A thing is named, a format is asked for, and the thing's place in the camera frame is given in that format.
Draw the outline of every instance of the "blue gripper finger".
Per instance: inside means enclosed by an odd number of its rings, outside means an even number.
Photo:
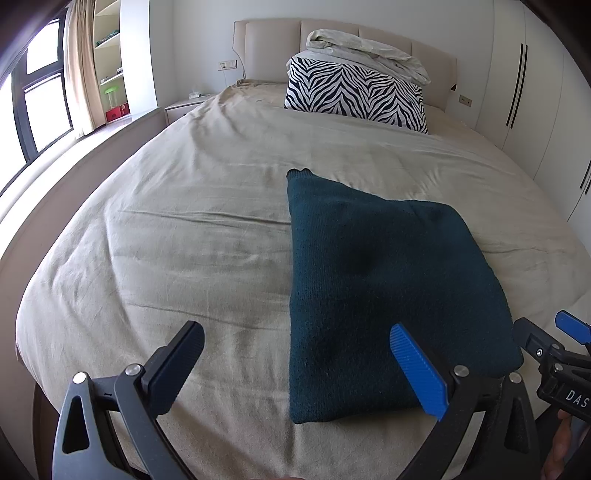
[[[581,345],[591,343],[591,326],[564,310],[556,314],[556,326]]]
[[[447,385],[401,323],[390,330],[390,350],[425,413],[441,420],[449,406]]]

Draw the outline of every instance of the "dark green sweater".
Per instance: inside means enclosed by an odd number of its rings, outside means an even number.
[[[308,169],[287,178],[294,423],[417,406],[389,349],[397,322],[451,366],[519,368],[501,285],[452,207],[384,200]]]

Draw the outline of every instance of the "bed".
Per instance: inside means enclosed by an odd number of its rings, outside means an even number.
[[[285,61],[321,27],[417,56],[433,81],[425,89],[430,134],[283,109]],[[421,410],[290,422],[287,171],[307,167],[386,199],[453,206],[503,286],[512,317],[528,317],[575,350],[552,321],[561,309],[589,317],[591,258],[511,159],[444,113],[456,82],[452,56],[321,20],[237,22],[234,45],[256,80],[172,124],[91,195],[27,287],[18,350],[59,410],[75,372],[116,374],[195,319],[206,332],[204,353],[159,422],[198,478],[395,478],[433,426]],[[546,405],[535,396],[537,366],[526,359],[520,371],[540,414]],[[476,427],[450,475],[465,461]]]

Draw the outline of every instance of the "white wall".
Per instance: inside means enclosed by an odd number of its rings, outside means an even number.
[[[156,101],[164,108],[179,100],[171,0],[150,0],[150,51]]]
[[[232,51],[233,23],[248,18],[302,17],[357,23],[422,41],[458,58],[457,91],[447,112],[476,125],[491,64],[493,0],[174,0],[178,93],[219,92],[242,71],[217,71]],[[472,107],[461,105],[463,94]]]
[[[157,108],[150,52],[150,0],[121,0],[121,63],[129,111]]]

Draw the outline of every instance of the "human hand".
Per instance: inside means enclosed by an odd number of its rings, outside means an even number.
[[[548,454],[548,458],[544,462],[541,480],[556,480],[564,470],[564,457],[569,451],[571,442],[570,424],[572,416],[564,410],[559,410],[558,418],[562,420],[562,422],[560,423],[558,430],[556,430],[554,440],[552,441],[552,449]],[[580,442],[583,441],[588,431],[589,428],[587,428],[581,436]]]

